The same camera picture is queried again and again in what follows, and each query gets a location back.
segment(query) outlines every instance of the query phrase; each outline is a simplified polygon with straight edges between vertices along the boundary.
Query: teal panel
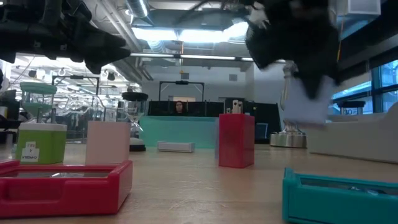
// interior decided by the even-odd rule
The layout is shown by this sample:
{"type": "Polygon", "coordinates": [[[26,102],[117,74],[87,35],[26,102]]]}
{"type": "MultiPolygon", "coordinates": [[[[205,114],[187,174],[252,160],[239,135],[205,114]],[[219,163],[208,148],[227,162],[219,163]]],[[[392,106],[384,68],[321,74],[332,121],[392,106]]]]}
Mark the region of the teal panel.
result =
{"type": "Polygon", "coordinates": [[[285,170],[283,216],[293,223],[398,223],[398,184],[285,170]]]}
{"type": "Polygon", "coordinates": [[[140,138],[147,147],[156,147],[157,141],[194,142],[196,149],[214,149],[216,119],[179,116],[144,116],[139,123],[144,130],[140,138]]]}
{"type": "Polygon", "coordinates": [[[19,84],[22,91],[28,91],[30,93],[52,95],[56,94],[58,88],[53,85],[45,83],[34,83],[34,82],[22,82],[19,84]]]}

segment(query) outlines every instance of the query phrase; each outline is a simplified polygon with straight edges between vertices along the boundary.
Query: red box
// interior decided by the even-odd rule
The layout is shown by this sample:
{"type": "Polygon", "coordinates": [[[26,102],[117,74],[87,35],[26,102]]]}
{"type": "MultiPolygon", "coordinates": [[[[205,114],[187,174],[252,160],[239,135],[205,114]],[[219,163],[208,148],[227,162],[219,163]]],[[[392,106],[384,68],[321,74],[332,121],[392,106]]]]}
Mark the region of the red box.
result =
{"type": "Polygon", "coordinates": [[[0,163],[0,218],[105,215],[120,209],[132,162],[113,166],[20,166],[0,163]]]}
{"type": "Polygon", "coordinates": [[[218,165],[245,168],[254,164],[254,117],[221,114],[218,165]]]}

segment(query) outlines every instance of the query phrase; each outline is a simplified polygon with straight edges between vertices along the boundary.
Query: ceiling light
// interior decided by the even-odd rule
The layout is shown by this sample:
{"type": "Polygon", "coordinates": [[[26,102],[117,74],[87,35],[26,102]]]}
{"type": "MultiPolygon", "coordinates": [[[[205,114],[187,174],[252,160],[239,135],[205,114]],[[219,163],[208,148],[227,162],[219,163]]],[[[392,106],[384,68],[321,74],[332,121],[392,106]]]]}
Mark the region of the ceiling light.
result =
{"type": "Polygon", "coordinates": [[[73,85],[68,85],[67,88],[68,88],[68,90],[75,90],[75,91],[80,90],[80,88],[78,86],[73,86],[73,85]]]}
{"type": "Polygon", "coordinates": [[[132,31],[138,39],[142,40],[177,40],[177,35],[172,29],[132,28],[132,31]]]}
{"type": "Polygon", "coordinates": [[[106,94],[100,94],[100,95],[98,95],[98,97],[99,97],[101,100],[105,100],[105,98],[107,98],[107,97],[112,98],[112,99],[120,99],[120,100],[121,100],[121,98],[122,98],[121,95],[106,95],[106,94]]]}
{"type": "Polygon", "coordinates": [[[242,58],[242,61],[244,61],[244,62],[252,62],[253,58],[242,58]]]}
{"type": "Polygon", "coordinates": [[[235,60],[235,57],[211,56],[211,55],[181,55],[181,58],[213,59],[213,60],[235,60]]]}
{"type": "Polygon", "coordinates": [[[249,24],[247,24],[247,22],[239,22],[225,29],[224,35],[227,36],[228,38],[242,37],[246,35],[248,27],[249,24]]]}
{"type": "Polygon", "coordinates": [[[150,58],[174,58],[172,54],[147,54],[147,53],[131,53],[133,57],[150,57],[150,58]]]}
{"type": "Polygon", "coordinates": [[[109,81],[114,81],[116,78],[114,76],[114,72],[108,72],[108,80],[109,81]]]}
{"type": "Polygon", "coordinates": [[[65,80],[62,80],[62,79],[59,79],[59,80],[61,80],[61,83],[63,83],[63,84],[67,84],[67,85],[70,84],[70,82],[67,82],[67,81],[65,81],[65,80]]]}
{"type": "Polygon", "coordinates": [[[39,80],[45,80],[45,70],[39,68],[37,69],[37,73],[36,73],[36,78],[39,80]]]}
{"type": "Polygon", "coordinates": [[[220,43],[228,40],[222,31],[213,30],[183,30],[178,39],[191,43],[220,43]]]}
{"type": "MultiPolygon", "coordinates": [[[[77,84],[78,86],[81,87],[97,87],[96,85],[90,85],[90,84],[77,84]]],[[[99,85],[100,88],[117,88],[116,85],[99,85]]]]}

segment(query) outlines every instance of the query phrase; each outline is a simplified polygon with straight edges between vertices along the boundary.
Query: label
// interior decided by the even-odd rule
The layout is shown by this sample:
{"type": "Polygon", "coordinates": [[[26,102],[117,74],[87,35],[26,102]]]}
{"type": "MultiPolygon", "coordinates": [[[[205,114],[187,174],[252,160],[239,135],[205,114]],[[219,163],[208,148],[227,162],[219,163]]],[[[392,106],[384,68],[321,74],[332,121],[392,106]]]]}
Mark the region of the label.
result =
{"type": "Polygon", "coordinates": [[[357,114],[358,114],[357,108],[344,109],[344,115],[357,115],[357,114]]]}
{"type": "Polygon", "coordinates": [[[21,162],[38,162],[40,149],[36,148],[36,142],[26,142],[22,149],[21,162]]]}

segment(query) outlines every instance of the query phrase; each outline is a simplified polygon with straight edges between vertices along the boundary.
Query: wooden table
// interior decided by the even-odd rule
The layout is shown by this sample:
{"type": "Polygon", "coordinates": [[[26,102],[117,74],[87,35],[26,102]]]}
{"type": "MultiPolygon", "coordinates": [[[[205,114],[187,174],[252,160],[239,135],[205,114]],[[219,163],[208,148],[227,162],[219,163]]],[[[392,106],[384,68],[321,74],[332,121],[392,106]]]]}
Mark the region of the wooden table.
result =
{"type": "MultiPolygon", "coordinates": [[[[84,145],[68,145],[66,164],[85,161],[84,145]]],[[[120,212],[111,216],[1,220],[2,224],[265,224],[283,223],[284,167],[308,174],[398,182],[398,166],[307,154],[305,150],[256,146],[255,165],[219,168],[214,151],[193,154],[131,153],[133,188],[120,212]]]]}

